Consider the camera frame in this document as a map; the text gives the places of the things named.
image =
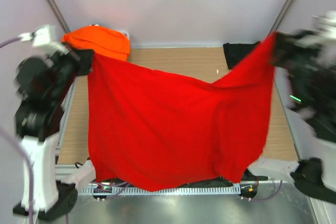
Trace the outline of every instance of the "white wall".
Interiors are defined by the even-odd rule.
[[[57,24],[45,0],[0,0],[0,42],[43,24]],[[0,49],[0,125],[14,135],[14,114],[20,100],[15,95],[16,67],[33,51],[30,44],[12,44]],[[23,223],[12,216],[12,207],[23,193],[21,158],[0,137],[0,222]]]
[[[55,0],[71,30],[127,30],[132,46],[215,45],[267,36],[285,0]]]
[[[324,15],[328,10],[336,10],[336,0],[296,0],[279,30],[284,33],[291,33],[296,29],[312,29],[312,16]],[[336,50],[332,48],[328,53],[336,55]],[[289,91],[284,71],[277,72],[276,84],[282,102],[285,105],[288,104]],[[316,156],[318,153],[316,139],[308,125],[300,119],[298,114],[288,109],[286,109],[286,115],[290,122],[300,157],[309,158]],[[336,206],[332,204],[324,204],[324,206],[327,210],[327,215],[329,215],[330,223],[336,223]]]

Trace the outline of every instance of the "wooden floor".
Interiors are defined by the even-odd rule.
[[[222,48],[133,49],[130,62],[213,82],[228,73]],[[77,80],[59,164],[84,162],[88,153],[87,78]],[[264,157],[297,160],[289,127],[274,88],[272,114]]]

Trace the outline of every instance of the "cable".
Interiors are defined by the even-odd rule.
[[[280,185],[279,185],[278,190],[273,195],[271,195],[271,196],[269,196],[265,199],[250,199],[250,198],[247,198],[247,197],[244,197],[244,196],[241,196],[241,199],[247,199],[248,201],[253,201],[253,202],[262,202],[262,201],[265,201],[265,200],[273,199],[275,196],[277,196],[279,194],[279,192],[281,191],[281,188],[282,188],[282,180],[280,181]]]
[[[21,147],[18,140],[13,138],[12,136],[8,135],[7,132],[0,127],[0,135],[23,157],[23,159],[27,163],[28,167],[28,176],[29,176],[29,208],[28,208],[28,217],[29,217],[29,224],[34,224],[34,212],[33,212],[33,199],[34,199],[34,173],[33,167],[30,162],[29,156],[26,151]]]
[[[256,178],[256,182],[257,182],[257,184],[256,184],[256,186],[255,186],[254,188],[258,188],[258,186],[259,186],[259,178],[258,178],[258,176],[255,176],[255,178]],[[246,187],[251,187],[251,185],[242,186],[240,189],[244,189],[244,188],[246,188]]]
[[[6,41],[0,43],[0,48],[2,48],[2,47],[4,47],[4,46],[7,46],[7,45],[10,44],[10,43],[19,41],[19,40],[21,40],[20,37],[15,37],[15,38],[12,38],[12,39],[8,39],[8,40],[6,40]]]
[[[118,186],[123,186],[125,184],[128,184],[128,182],[123,182],[115,185],[108,185],[108,184],[103,184],[103,183],[98,183],[98,182],[91,182],[92,184],[98,185],[98,186],[103,186],[103,187],[118,187]]]
[[[127,187],[129,187],[130,185],[131,185],[130,183],[127,183],[127,185],[124,188],[122,188],[119,192],[117,192],[115,195],[112,195],[110,197],[106,197],[105,200],[110,200],[110,199],[114,199],[114,198],[118,197],[118,195],[120,195],[123,191],[125,191],[125,189]]]
[[[83,166],[83,164],[81,164],[80,162],[75,162],[75,167],[76,167],[77,169],[79,169],[78,165]]]

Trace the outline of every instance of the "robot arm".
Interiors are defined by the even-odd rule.
[[[96,178],[90,160],[62,181],[55,179],[55,150],[63,116],[61,104],[76,76],[91,69],[93,50],[75,50],[56,42],[54,29],[44,26],[33,33],[33,47],[47,58],[32,56],[18,66],[18,93],[22,102],[15,114],[16,134],[30,157],[34,182],[24,165],[24,195],[13,213],[27,215],[29,190],[33,189],[33,211],[42,220],[55,220],[71,211],[78,192]]]
[[[336,40],[336,12],[317,17],[316,31],[295,35],[277,34],[272,64],[285,68],[291,86],[291,109],[309,108],[313,114],[305,121],[314,129],[316,148],[323,157],[299,162],[261,158],[249,169],[293,183],[305,195],[336,204],[336,65],[324,66],[319,56]]]

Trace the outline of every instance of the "red cloth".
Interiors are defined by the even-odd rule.
[[[214,83],[102,55],[89,86],[89,153],[97,181],[149,191],[223,176],[238,183],[268,132],[275,34]]]

